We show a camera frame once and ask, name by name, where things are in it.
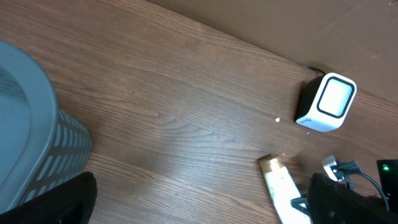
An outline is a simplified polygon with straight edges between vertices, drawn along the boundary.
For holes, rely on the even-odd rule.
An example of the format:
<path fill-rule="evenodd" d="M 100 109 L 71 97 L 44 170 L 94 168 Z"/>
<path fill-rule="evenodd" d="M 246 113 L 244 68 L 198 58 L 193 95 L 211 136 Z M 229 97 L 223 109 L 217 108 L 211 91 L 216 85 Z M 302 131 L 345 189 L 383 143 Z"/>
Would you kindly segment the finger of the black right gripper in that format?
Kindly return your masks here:
<path fill-rule="evenodd" d="M 309 211 L 309 205 L 308 205 L 308 195 L 303 194 L 301 197 L 298 198 L 293 198 L 290 201 L 290 204 L 293 208 L 296 210 L 300 211 L 301 213 L 311 216 L 310 211 Z"/>

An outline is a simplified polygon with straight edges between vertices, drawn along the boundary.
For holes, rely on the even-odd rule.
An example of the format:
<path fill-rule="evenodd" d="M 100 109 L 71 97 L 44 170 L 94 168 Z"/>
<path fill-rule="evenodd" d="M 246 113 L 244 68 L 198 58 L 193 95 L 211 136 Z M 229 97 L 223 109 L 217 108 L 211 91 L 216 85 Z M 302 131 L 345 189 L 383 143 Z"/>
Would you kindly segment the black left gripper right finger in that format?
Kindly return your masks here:
<path fill-rule="evenodd" d="M 397 214 L 382 199 L 362 196 L 319 173 L 310 179 L 308 209 L 313 223 L 397 224 Z"/>

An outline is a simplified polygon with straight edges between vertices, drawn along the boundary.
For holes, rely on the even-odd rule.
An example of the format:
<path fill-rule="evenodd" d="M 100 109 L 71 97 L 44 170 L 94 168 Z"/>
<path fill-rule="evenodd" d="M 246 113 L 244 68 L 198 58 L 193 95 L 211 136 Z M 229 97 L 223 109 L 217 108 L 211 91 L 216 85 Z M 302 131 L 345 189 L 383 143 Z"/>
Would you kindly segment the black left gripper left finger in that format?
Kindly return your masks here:
<path fill-rule="evenodd" d="M 92 172 L 60 184 L 38 197 L 1 214 L 1 224 L 88 223 L 98 188 Z"/>

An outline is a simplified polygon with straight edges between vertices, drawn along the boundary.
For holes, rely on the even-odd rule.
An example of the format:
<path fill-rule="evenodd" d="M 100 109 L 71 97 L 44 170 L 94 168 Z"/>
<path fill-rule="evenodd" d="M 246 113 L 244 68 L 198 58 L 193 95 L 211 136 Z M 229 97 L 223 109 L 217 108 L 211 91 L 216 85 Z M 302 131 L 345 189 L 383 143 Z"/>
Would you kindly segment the white tube with gold cap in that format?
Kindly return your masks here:
<path fill-rule="evenodd" d="M 291 205 L 291 200 L 301 194 L 288 169 L 278 155 L 267 155 L 259 159 L 264 180 L 282 224 L 311 224 L 310 217 Z"/>

